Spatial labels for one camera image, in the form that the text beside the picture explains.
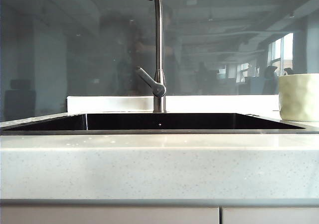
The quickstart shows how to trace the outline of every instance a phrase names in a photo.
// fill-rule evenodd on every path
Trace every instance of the sink rim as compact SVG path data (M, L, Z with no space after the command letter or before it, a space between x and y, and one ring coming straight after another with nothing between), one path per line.
M152 114L152 112L135 112L140 114ZM166 114L190 114L183 112L167 112ZM205 114L206 112L194 112L191 114ZM47 122L50 120L62 119L66 117L88 115L92 113L79 113L79 114L67 114L60 117L53 117L38 121L30 121L15 125L9 125L0 129L0 135L87 135L87 134L318 134L319 127L314 127L305 124L294 123L286 120L278 120L274 118L262 117L253 114L241 114L237 112L224 112L224 114L241 114L250 117L260 118L268 121L274 121L278 123L288 124L296 126L298 128L292 129L120 129L120 130L9 130L20 126L38 124Z

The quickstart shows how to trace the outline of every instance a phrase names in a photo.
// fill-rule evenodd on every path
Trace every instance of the undermount sink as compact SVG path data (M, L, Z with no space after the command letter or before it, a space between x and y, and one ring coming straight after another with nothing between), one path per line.
M2 135L151 133L319 133L319 129L238 113L93 113L1 129Z

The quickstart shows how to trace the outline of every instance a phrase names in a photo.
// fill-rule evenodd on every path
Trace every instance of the white cabinet door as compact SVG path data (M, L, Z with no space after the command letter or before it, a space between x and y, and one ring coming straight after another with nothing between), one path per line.
M219 208L2 206L1 224L218 224Z
M223 224L319 224L319 208L223 208Z

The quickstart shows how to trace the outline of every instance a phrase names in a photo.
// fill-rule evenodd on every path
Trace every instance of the faucet handle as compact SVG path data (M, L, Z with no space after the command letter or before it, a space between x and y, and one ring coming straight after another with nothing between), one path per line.
M153 80L142 67L136 67L136 73L152 88L153 95L156 97L163 97L166 94L165 85Z

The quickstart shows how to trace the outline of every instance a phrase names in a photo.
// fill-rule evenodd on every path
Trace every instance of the white bowl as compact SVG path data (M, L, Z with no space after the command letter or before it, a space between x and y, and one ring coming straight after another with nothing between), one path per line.
M319 74L279 77L280 117L291 121L319 121Z

